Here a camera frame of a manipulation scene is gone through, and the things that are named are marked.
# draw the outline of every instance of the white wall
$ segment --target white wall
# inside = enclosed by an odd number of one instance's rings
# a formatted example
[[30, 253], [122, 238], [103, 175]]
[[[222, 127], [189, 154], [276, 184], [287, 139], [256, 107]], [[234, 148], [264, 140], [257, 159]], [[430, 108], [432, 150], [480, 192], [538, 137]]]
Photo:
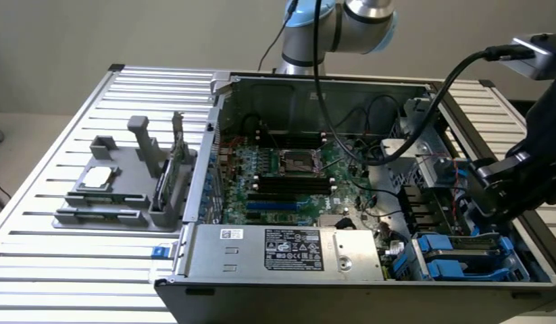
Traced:
[[[115, 62], [256, 69], [284, 2], [0, 0], [0, 111], [74, 113]], [[443, 78], [471, 52], [515, 34], [556, 31], [556, 0], [396, 0], [396, 6], [389, 48], [329, 55], [331, 73]], [[537, 98], [546, 86], [495, 63], [479, 63], [464, 77], [494, 80], [516, 99]]]

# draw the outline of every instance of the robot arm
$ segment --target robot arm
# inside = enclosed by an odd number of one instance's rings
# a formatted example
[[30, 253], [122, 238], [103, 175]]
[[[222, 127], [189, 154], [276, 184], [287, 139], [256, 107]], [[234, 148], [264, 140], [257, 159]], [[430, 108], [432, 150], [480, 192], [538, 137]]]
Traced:
[[[315, 6], [316, 0], [300, 0], [287, 23], [280, 74], [312, 74]], [[324, 0], [320, 19], [319, 58], [324, 62], [328, 52], [367, 54], [383, 50], [392, 40], [397, 14], [392, 0]]]
[[515, 38], [514, 44], [531, 49], [535, 56], [503, 64], [534, 80], [555, 81], [529, 111], [526, 139], [506, 159], [471, 164], [471, 196], [483, 225], [504, 223], [543, 203], [556, 204], [556, 34]]

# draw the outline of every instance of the motherboard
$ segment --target motherboard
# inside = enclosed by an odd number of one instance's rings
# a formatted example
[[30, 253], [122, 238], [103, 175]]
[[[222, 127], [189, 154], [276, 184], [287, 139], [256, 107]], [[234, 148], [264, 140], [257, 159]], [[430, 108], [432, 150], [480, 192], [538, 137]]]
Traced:
[[233, 137], [220, 161], [224, 223], [333, 225], [368, 208], [372, 194], [353, 184], [369, 188], [368, 170], [351, 165], [341, 148], [320, 137]]

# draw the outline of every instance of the metal frame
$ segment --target metal frame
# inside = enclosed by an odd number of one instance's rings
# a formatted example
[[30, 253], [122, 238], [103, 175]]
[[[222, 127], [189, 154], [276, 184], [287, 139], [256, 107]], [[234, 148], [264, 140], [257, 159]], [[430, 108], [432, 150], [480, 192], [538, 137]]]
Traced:
[[[190, 129], [190, 146], [200, 149], [200, 128], [205, 127], [213, 104], [212, 76], [213, 72], [204, 70], [126, 66], [103, 77], [0, 214], [0, 322], [176, 323], [150, 283], [168, 274], [173, 261], [153, 261], [149, 255], [153, 246], [176, 242], [178, 235], [59, 230], [51, 227], [51, 213], [62, 200], [55, 197], [71, 187], [89, 159], [87, 141], [79, 139], [111, 134], [125, 145], [133, 145], [123, 136], [130, 115], [149, 115], [158, 125], [150, 133], [169, 145], [169, 129], [162, 129], [160, 122], [170, 122], [174, 110], [193, 113], [185, 118], [192, 127], [185, 129]], [[478, 81], [460, 80], [450, 93], [499, 156], [519, 137], [521, 125], [510, 112], [514, 108], [502, 104], [504, 99], [494, 95], [496, 92]], [[504, 129], [495, 130], [494, 123]], [[506, 129], [511, 128], [519, 131], [511, 130], [507, 135]], [[458, 143], [452, 145], [463, 155]], [[547, 237], [554, 240], [556, 207], [543, 206], [539, 214], [550, 226]], [[508, 322], [556, 323], [553, 315]]]

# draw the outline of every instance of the black pcie slot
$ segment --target black pcie slot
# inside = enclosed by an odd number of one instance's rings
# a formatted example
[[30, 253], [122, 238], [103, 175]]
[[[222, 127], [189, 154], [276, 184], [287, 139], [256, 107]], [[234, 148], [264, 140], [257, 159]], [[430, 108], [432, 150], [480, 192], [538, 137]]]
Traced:
[[260, 177], [260, 184], [324, 185], [331, 187], [329, 178]]
[[329, 195], [331, 194], [331, 190], [319, 190], [319, 189], [312, 189], [312, 188], [260, 188], [260, 192], [266, 192], [266, 193], [295, 193], [295, 194], [325, 194]]
[[323, 178], [261, 177], [262, 194], [331, 194], [331, 181]]
[[297, 201], [293, 194], [248, 194], [248, 200], [257, 201]]
[[260, 147], [276, 149], [276, 144], [281, 149], [317, 149], [323, 146], [323, 139], [315, 136], [293, 136], [285, 134], [262, 134], [260, 136]]

